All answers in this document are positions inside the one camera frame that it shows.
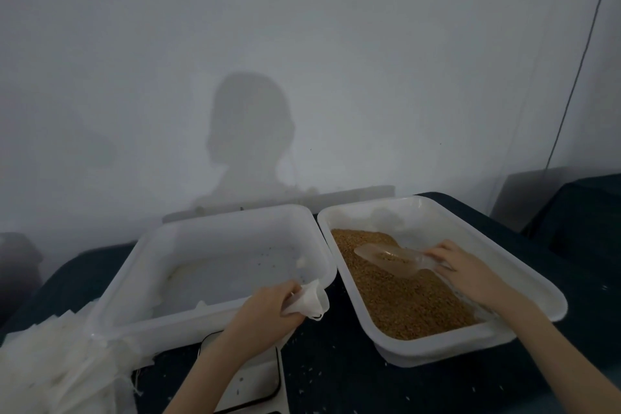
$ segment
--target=pile of grain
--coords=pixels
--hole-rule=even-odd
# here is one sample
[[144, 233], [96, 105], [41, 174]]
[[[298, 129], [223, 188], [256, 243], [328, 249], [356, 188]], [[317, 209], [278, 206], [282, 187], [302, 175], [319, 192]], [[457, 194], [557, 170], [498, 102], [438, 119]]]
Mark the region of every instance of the pile of grain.
[[432, 271], [397, 278], [354, 254], [359, 245], [398, 245], [388, 234], [332, 230], [373, 323], [387, 336], [413, 340], [476, 324], [472, 308], [460, 301]]

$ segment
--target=white plastic tray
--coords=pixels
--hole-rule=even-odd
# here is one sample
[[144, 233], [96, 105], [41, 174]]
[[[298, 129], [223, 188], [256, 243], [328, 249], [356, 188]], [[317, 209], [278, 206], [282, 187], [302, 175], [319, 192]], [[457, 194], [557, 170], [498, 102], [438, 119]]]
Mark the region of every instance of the white plastic tray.
[[413, 341], [393, 339], [373, 324], [330, 230], [380, 231], [402, 247], [425, 249], [451, 239], [483, 260], [516, 290], [533, 300], [551, 321], [567, 313], [567, 300], [552, 282], [430, 198], [384, 198], [322, 210], [317, 222], [328, 242], [362, 329], [384, 359], [412, 367], [513, 340], [516, 335], [499, 318]]
[[223, 330], [260, 287], [318, 278], [325, 288], [336, 273], [303, 206], [168, 223], [140, 238], [85, 329], [100, 340], [124, 339], [151, 356]]

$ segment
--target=debris in tray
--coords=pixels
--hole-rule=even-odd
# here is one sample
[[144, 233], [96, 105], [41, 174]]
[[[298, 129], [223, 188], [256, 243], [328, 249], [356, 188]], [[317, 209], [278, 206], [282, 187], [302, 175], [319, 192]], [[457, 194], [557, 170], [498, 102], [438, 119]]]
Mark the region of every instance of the debris in tray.
[[388, 234], [332, 230], [332, 236], [373, 323], [387, 336], [414, 340], [477, 323], [473, 308], [431, 270], [420, 270], [413, 278], [398, 278], [353, 252], [367, 243], [398, 246]]

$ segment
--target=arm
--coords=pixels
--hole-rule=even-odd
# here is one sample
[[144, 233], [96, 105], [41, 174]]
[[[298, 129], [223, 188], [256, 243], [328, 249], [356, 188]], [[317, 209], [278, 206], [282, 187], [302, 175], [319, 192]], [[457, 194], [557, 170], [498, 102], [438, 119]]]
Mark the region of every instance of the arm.
[[300, 313], [280, 315], [283, 301], [300, 289], [289, 281], [262, 288], [248, 299], [220, 337], [201, 353], [164, 413], [212, 413], [241, 366], [304, 321]]
[[451, 241], [426, 253], [451, 266], [436, 267], [440, 275], [470, 299], [496, 311], [513, 329], [568, 413], [619, 412], [621, 392], [565, 339], [536, 304]]

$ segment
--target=dark tablecloth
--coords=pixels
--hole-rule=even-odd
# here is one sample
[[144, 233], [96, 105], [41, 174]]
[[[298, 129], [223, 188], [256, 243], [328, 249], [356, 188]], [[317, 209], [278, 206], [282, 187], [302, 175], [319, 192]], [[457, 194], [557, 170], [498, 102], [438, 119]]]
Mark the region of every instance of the dark tablecloth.
[[[558, 328], [599, 369], [621, 380], [621, 291], [597, 272], [567, 261], [442, 193], [424, 193], [469, 222], [565, 294]], [[101, 296], [133, 243], [67, 262], [5, 324], [0, 336], [77, 311]], [[340, 276], [327, 289], [330, 311], [307, 320], [283, 349], [291, 413], [552, 412], [560, 407], [518, 341], [410, 369], [387, 365], [362, 331]], [[141, 413], [158, 413], [196, 359], [196, 346], [156, 357], [138, 377]]]

